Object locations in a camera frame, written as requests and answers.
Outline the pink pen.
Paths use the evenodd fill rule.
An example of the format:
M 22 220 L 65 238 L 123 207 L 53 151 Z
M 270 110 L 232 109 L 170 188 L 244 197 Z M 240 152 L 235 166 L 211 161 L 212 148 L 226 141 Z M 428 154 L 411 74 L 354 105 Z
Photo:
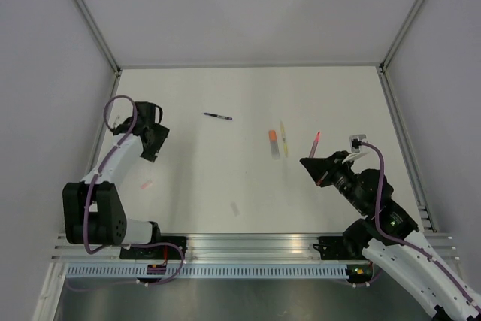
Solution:
M 318 132 L 316 133 L 316 136 L 315 136 L 315 138 L 314 138 L 314 141 L 313 141 L 313 143 L 312 143 L 312 146 L 311 146 L 311 149 L 310 149 L 310 152 L 309 152 L 309 157 L 310 157 L 310 158 L 313 158 L 313 157 L 315 156 L 315 154 L 316 154 L 316 149 L 317 149 L 318 144 L 319 144 L 320 135 L 321 135 L 321 132 L 318 131 Z

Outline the yellow pen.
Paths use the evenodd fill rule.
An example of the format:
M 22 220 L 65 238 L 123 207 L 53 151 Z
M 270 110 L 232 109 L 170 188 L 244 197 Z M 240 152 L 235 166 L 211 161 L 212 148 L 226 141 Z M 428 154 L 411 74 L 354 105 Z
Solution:
M 289 148 L 288 148 L 287 139 L 286 139 L 286 130 L 285 130 L 285 126 L 284 126 L 282 120 L 280 121 L 280 133 L 281 133 L 281 138 L 282 138 L 282 142 L 283 142 L 284 155 L 285 155 L 285 157 L 288 157 L 289 156 Z

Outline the orange clear pen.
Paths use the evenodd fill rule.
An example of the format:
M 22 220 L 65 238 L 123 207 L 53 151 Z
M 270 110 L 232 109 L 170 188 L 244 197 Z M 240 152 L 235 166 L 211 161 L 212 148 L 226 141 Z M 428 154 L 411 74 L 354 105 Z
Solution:
M 280 159 L 280 149 L 278 139 L 276 141 L 271 141 L 269 139 L 270 148 L 271 148 L 271 155 L 273 159 Z

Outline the purple pen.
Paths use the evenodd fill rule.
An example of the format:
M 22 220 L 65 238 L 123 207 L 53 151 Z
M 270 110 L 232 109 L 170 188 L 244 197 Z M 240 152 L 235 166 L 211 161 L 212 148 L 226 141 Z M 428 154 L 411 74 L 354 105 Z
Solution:
M 220 115 L 220 114 L 213 114 L 213 113 L 209 113 L 209 112 L 204 112 L 203 115 L 205 115 L 207 117 L 213 117 L 213 118 L 221 119 L 221 120 L 228 120 L 228 121 L 233 120 L 232 117 L 228 117 L 228 116 L 224 116 L 224 115 Z

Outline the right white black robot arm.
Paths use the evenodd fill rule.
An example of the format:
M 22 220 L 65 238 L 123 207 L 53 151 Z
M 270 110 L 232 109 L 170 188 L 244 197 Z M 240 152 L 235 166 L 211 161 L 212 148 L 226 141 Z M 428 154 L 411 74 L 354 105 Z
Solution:
M 418 223 L 393 200 L 383 167 L 355 173 L 346 151 L 305 157 L 300 163 L 317 186 L 333 186 L 361 214 L 342 235 L 348 257 L 373 262 L 433 320 L 480 318 L 479 293 L 450 268 Z

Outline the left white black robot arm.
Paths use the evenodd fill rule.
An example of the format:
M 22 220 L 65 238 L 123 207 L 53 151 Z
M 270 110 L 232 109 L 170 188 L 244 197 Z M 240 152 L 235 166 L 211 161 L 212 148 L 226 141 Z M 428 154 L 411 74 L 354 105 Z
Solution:
M 137 244 L 146 259 L 156 259 L 163 251 L 158 224 L 129 219 L 118 188 L 137 159 L 156 161 L 169 129 L 161 124 L 163 110 L 157 104 L 132 105 L 132 115 L 110 128 L 113 145 L 104 158 L 81 181 L 64 186 L 65 234 L 68 243 L 82 244 L 88 254 Z

